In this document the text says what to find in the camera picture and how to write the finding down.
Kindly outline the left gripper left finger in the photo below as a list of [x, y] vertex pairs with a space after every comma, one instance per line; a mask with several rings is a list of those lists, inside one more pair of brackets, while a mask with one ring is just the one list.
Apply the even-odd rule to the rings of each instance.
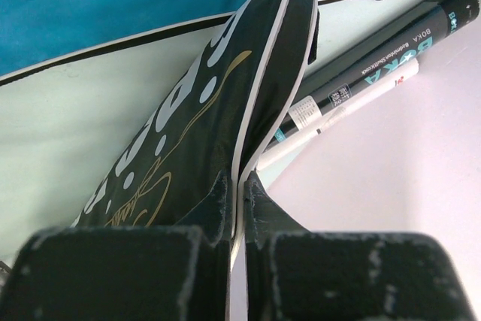
[[227, 320], [231, 191], [220, 172], [172, 226], [39, 231], [1, 293], [3, 320]]

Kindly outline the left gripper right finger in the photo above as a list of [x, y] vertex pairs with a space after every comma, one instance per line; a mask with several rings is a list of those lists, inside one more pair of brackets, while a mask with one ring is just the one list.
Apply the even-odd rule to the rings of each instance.
[[311, 232], [244, 187], [250, 320], [473, 320], [444, 248], [412, 232]]

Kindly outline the black racket bag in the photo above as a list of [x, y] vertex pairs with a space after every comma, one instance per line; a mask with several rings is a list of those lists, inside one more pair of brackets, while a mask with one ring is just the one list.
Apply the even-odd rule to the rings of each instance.
[[318, 16], [308, 0], [242, 5], [115, 161], [75, 228], [172, 226], [224, 172], [232, 185], [232, 257], [244, 183], [314, 57]]

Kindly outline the black shuttlecock tube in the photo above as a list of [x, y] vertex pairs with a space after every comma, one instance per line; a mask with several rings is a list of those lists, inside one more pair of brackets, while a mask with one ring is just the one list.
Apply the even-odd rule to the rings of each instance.
[[306, 76], [268, 144], [277, 146], [479, 15], [479, 0], [422, 0]]

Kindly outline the white shuttlecock tube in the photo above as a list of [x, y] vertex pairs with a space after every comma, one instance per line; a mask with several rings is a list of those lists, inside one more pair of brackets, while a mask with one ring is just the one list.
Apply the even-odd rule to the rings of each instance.
[[309, 142], [312, 138], [325, 132], [328, 128], [346, 116], [354, 113], [366, 104], [372, 102], [374, 99], [379, 98], [381, 95], [418, 74], [418, 72], [419, 62], [417, 59], [413, 59], [407, 64], [402, 65], [391, 74], [386, 75], [373, 85], [362, 90], [358, 95], [354, 95], [350, 100], [336, 107], [334, 110], [329, 111], [326, 115], [321, 116], [317, 120], [314, 120], [301, 131], [297, 131], [294, 135], [265, 151], [257, 163], [256, 170], [262, 171], [266, 169], [293, 150], [296, 150], [303, 144]]

